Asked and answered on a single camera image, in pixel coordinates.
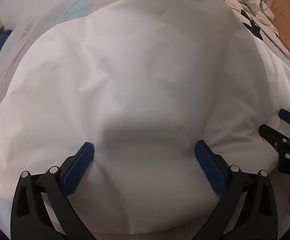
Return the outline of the white and black hooded jacket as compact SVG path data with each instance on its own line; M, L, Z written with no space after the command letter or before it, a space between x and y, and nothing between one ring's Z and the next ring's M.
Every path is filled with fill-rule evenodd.
M290 68L224 1L116 1L53 26L21 59L0 104L0 198L89 141L69 200L92 233L195 233L219 200L195 143L271 175L279 158L258 129L290 137L281 108Z

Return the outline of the beige and black jacket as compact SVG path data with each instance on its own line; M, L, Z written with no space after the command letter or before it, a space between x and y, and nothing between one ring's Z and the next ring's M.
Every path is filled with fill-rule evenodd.
M262 31L290 60L288 49L281 42L279 31L274 26L275 16L263 0L223 0L236 17L259 39Z

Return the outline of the striped bed duvet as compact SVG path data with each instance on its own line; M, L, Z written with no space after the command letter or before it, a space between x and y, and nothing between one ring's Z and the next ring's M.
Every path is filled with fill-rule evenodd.
M99 5L93 6L94 2L87 0L66 0L52 9L48 10L42 16L37 16L33 20L27 20L22 24L18 24L12 31L11 36L2 46L0 52L0 104L4 98L11 79L16 71L21 59L31 47L33 42L37 40L44 32L52 28L58 22L66 22L68 20L83 16L83 12L88 13L93 9L97 10L107 4L119 0L104 0ZM282 53L282 51L261 31L263 42L268 48L276 54L290 68L290 60ZM287 194L286 187L289 186L290 178L288 175L280 174L278 171L272 172L271 180L273 179L273 189L275 194L279 193L278 197L278 212L279 212L279 237L285 233L290 227L290 216L288 214L288 204L284 202L284 196ZM11 203L0 198L0 231L2 236L10 238L10 213ZM196 224L188 224L178 228L153 232L143 233L138 235L115 235L96 233L97 239L189 239L196 229Z

